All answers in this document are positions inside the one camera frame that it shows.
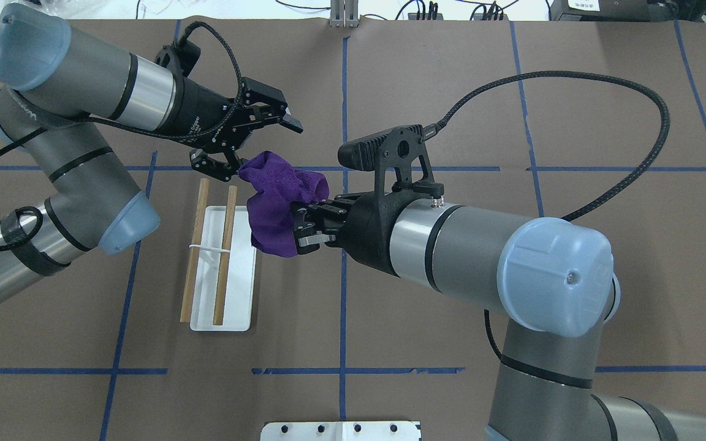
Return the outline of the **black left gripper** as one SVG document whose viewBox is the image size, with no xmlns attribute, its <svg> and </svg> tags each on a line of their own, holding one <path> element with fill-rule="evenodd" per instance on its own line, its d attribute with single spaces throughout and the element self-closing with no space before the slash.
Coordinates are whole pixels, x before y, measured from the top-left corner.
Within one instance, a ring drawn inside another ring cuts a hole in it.
<svg viewBox="0 0 706 441">
<path fill-rule="evenodd" d="M 209 134 L 200 133 L 222 121 L 233 102 L 185 77 L 173 77 L 176 91 L 169 112 L 169 137 L 190 147 L 191 170 L 229 182 L 246 160 L 238 150 L 256 129 L 278 124 L 302 134 L 302 123 L 291 115 L 282 90 L 252 78 L 243 78 L 243 108 L 237 107 L 227 122 Z M 222 153 L 224 161 L 210 154 Z"/>
</svg>

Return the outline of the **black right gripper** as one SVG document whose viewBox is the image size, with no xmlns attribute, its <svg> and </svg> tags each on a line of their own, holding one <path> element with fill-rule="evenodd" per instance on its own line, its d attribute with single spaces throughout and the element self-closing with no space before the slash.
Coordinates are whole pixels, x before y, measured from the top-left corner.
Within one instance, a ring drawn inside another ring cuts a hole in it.
<svg viewBox="0 0 706 441">
<path fill-rule="evenodd" d="M 322 244 L 344 249 L 356 262 L 396 275 L 390 262 L 390 235 L 403 210 L 401 192 L 378 195 L 358 192 L 317 203 L 292 203 L 292 225 L 312 223 L 325 233 L 296 234 L 297 254 L 317 251 Z"/>
</svg>

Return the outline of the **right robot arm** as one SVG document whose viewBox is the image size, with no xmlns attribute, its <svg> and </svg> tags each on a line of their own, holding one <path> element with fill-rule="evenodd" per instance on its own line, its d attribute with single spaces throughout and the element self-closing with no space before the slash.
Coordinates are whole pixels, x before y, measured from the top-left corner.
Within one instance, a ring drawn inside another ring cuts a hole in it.
<svg viewBox="0 0 706 441">
<path fill-rule="evenodd" d="M 592 391 L 620 302 L 602 233 L 406 192 L 292 203 L 302 254 L 356 262 L 509 318 L 488 440 L 706 440 L 706 416 Z"/>
</svg>

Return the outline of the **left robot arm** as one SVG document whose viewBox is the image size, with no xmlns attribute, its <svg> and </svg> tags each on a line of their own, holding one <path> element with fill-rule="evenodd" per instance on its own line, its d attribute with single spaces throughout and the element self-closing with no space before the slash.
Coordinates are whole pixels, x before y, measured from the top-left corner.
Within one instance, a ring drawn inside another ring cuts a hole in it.
<svg viewBox="0 0 706 441">
<path fill-rule="evenodd" d="M 0 220 L 0 304 L 92 249 L 115 255 L 160 217 L 98 129 L 103 124 L 192 148 L 191 165 L 220 181 L 243 166 L 237 150 L 278 124 L 302 133 L 283 92 L 241 75 L 235 97 L 190 78 L 201 50 L 196 21 L 154 61 L 11 3 L 0 14 L 0 158 L 22 148 L 55 187 L 39 206 Z"/>
</svg>

